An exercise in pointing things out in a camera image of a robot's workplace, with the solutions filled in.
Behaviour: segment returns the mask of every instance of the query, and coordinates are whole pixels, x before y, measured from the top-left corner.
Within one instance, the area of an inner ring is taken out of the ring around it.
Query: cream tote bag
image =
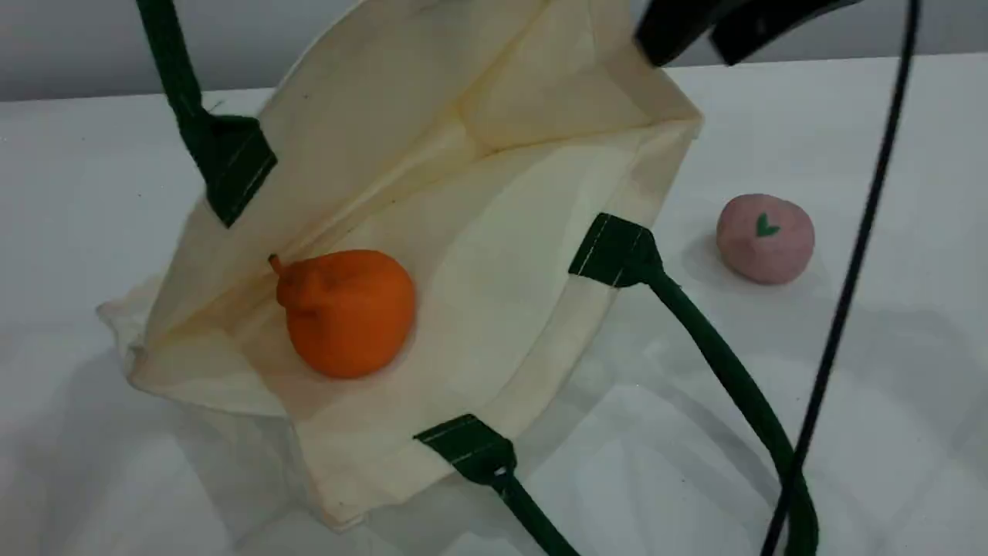
[[[547,553],[575,554],[516,479],[513,440],[639,283],[788,465],[778,420],[648,230],[700,114],[633,43],[626,2],[366,0],[256,119],[206,111],[171,1],[137,3],[206,194],[163,278],[100,315],[133,387],[255,447],[317,518],[342,528],[458,472]],[[293,351],[267,260],[348,249],[399,261],[418,313],[388,369],[332,381]],[[803,486],[787,554],[813,553],[816,527]]]

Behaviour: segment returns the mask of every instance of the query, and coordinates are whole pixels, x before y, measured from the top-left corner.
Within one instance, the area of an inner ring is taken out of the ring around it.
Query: black cable
[[[762,556],[772,556],[775,554],[776,547],[779,545],[782,526],[789,514],[789,508],[792,505],[792,496],[795,492],[795,487],[798,485],[798,478],[802,475],[806,453],[809,451],[809,444],[813,439],[813,431],[820,417],[823,398],[827,392],[827,385],[830,383],[830,376],[833,373],[834,360],[837,358],[837,350],[840,347],[841,337],[844,334],[844,325],[847,323],[848,313],[851,311],[851,304],[855,296],[855,289],[858,287],[858,279],[861,276],[862,265],[865,262],[865,253],[867,252],[868,242],[871,239],[871,229],[874,226],[874,219],[878,212],[878,203],[881,200],[881,192],[885,186],[888,166],[892,160],[892,148],[895,146],[899,121],[902,118],[902,105],[905,102],[906,88],[909,83],[909,73],[912,69],[913,56],[916,52],[916,36],[919,29],[919,20],[920,0],[909,0],[905,38],[903,39],[902,55],[899,58],[899,72],[895,80],[892,104],[888,110],[888,123],[885,126],[885,136],[882,139],[878,164],[875,166],[874,178],[871,181],[867,204],[864,207],[861,228],[855,243],[854,254],[851,257],[851,266],[848,268],[848,274],[844,281],[844,289],[841,291],[837,311],[834,314],[830,333],[827,336],[827,344],[823,350],[823,357],[820,360],[820,368],[817,371],[816,381],[813,384],[813,393],[810,396],[809,406],[806,409],[806,417],[803,420],[802,430],[799,432],[799,440],[796,442],[792,464],[789,466],[788,473],[786,473],[782,480],[782,494],[779,496],[779,503],[776,505],[776,511],[772,516],[772,522],[769,525],[765,544],[762,545]]]

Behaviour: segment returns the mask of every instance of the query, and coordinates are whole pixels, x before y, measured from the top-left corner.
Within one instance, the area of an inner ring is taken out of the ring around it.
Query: pink toy fruit
[[[738,274],[759,284],[786,284],[809,265],[815,243],[809,215],[771,195],[742,195],[724,207],[717,248]]]

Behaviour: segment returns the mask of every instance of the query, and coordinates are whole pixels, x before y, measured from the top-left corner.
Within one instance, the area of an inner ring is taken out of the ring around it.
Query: green bag handle
[[[779,418],[727,342],[665,273],[649,229],[611,215],[599,215],[570,273],[614,288],[637,284],[651,288],[693,338],[714,376],[769,450],[776,472],[785,476],[792,461],[792,445]],[[454,419],[416,438],[443,456],[467,480],[493,488],[546,554],[577,555],[515,477],[518,461],[510,440],[474,416]],[[789,514],[786,556],[813,556],[819,535],[816,510],[800,475]]]
[[[255,118],[214,116],[203,108],[172,0],[136,0],[179,133],[206,181],[206,200],[230,228],[278,163]]]

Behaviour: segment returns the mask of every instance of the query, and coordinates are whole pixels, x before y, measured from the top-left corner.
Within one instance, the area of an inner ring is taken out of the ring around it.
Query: orange fruit
[[[378,251],[330,253],[282,266],[278,303],[298,355],[334,379],[357,379],[388,365],[415,321],[415,284],[393,258]]]

